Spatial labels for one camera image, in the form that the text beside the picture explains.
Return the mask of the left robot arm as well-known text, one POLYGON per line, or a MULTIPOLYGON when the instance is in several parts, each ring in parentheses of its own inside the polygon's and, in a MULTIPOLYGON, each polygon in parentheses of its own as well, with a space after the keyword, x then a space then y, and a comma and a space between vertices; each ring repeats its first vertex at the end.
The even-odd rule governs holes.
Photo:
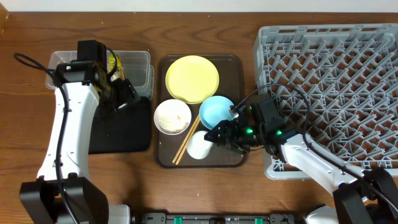
POLYGON ((34 223, 131 223, 130 207, 109 203, 88 170, 90 151, 126 152, 150 141, 146 100, 111 75, 105 59, 61 63, 51 73, 57 105, 49 148, 19 194, 34 223))

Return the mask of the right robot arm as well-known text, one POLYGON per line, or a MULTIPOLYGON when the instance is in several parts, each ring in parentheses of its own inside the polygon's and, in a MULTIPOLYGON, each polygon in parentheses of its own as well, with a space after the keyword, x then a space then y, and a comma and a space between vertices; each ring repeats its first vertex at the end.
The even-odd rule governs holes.
POLYGON ((397 223, 397 186, 388 171, 354 166, 281 121, 242 127, 224 120, 204 138, 243 153, 263 146, 321 185, 333 196, 335 206, 314 208, 301 217, 303 223, 397 223))

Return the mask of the white plastic cup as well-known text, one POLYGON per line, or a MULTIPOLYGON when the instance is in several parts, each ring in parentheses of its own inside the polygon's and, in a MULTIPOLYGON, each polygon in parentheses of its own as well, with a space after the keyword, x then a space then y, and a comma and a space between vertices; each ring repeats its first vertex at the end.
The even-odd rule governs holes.
POLYGON ((211 141, 205 140, 205 134, 208 131, 197 131, 187 143, 187 152, 194 159, 204 159, 213 146, 211 141))

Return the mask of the green yellow snack wrapper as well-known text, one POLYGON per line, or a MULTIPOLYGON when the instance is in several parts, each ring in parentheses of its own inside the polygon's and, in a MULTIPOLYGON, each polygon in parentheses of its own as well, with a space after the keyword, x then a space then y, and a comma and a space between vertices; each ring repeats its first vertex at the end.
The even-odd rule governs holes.
POLYGON ((123 65, 121 63, 121 59, 119 58, 119 55, 116 54, 116 60, 117 63, 115 63, 114 61, 114 56, 112 54, 109 55, 109 59, 108 59, 108 63, 109 63, 109 68, 108 68, 108 72, 110 73, 113 68, 115 67, 115 65, 117 65, 116 71, 113 73, 113 75, 111 76, 110 80, 113 82, 115 80, 117 80, 118 78, 120 78, 121 80, 125 79, 125 73, 124 73, 124 68, 123 65))

